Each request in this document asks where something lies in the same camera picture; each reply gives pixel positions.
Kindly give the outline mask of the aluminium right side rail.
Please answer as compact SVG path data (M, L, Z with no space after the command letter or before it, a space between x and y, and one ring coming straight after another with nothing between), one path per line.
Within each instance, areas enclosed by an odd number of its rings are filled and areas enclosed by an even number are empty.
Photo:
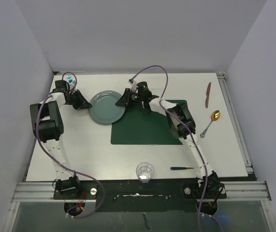
M226 84L225 73L223 73L223 72L218 73L217 79L218 79L219 85L221 87L221 91L222 91L222 94L223 94L223 97L224 97L224 100L226 103L226 107L227 107L229 117L232 122L232 126L234 129L235 135L236 135L236 139L237 139L237 142L239 145L239 149L241 151L241 155L242 155L247 173L253 174L254 170L253 170L251 158L249 156L247 146L246 146L246 143L245 143L245 140L244 140L244 137L243 137L240 125L239 125L239 121L238 121L238 118L237 118L237 115L236 115L236 112L235 112L235 109L234 109L234 106L232 103L232 99L230 97L228 86Z

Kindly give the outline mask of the clear drinking glass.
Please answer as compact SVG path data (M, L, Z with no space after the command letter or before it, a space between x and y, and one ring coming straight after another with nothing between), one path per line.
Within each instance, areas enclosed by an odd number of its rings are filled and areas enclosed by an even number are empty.
M136 168L136 175L141 183L148 183L153 179L154 167L148 163L140 163Z

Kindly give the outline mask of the dark green placemat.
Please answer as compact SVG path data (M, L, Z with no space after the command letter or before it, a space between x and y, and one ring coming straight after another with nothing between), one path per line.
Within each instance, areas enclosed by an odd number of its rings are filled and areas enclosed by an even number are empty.
M112 145L181 145L170 131L166 116L143 109L127 107L124 115L112 124Z

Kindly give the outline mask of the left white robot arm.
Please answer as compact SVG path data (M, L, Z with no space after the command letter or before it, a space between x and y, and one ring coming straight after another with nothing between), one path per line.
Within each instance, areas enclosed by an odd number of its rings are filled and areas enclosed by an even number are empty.
M75 110L92 107L76 85L77 81L57 80L46 100L29 107L34 136L44 153L52 160L56 172L53 183L55 192L72 199L82 195L83 188L77 174L70 169L62 141L64 124L59 108L63 105L71 105Z

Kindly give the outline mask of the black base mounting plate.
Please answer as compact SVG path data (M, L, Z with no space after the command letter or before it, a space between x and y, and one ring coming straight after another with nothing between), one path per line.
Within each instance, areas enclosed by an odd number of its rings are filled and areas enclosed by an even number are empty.
M85 200L95 200L97 212L165 212L180 210L214 214L219 199L226 199L224 186L204 189L192 179L108 181L103 187L90 181L81 183L82 190L69 193L56 190L53 199L75 200L85 193Z

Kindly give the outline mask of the brown knife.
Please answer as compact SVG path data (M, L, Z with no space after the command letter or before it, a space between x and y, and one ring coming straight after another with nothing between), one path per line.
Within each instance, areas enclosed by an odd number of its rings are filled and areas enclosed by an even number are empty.
M210 90L211 90L211 82L208 84L207 90L206 90L206 99L205 99L206 108L208 108L208 104L209 104Z

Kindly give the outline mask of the grey-blue round plate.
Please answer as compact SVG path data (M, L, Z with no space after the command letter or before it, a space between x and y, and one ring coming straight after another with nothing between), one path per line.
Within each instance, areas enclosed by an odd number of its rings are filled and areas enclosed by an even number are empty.
M112 90L97 93L90 101L92 104L88 109L90 118L101 125L118 121L125 113L124 106L115 105L120 98L121 94Z

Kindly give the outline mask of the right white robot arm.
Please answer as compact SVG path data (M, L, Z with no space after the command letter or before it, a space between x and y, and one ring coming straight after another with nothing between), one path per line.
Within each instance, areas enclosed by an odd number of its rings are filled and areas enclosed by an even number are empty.
M117 106L129 107L140 103L144 108L166 115L169 128L174 137L187 147L193 169L198 178L198 191L201 196L208 198L211 195L225 194L224 184L220 182L216 172L209 165L195 131L195 122L184 103L171 103L149 90L132 91L126 88L122 97L116 102Z

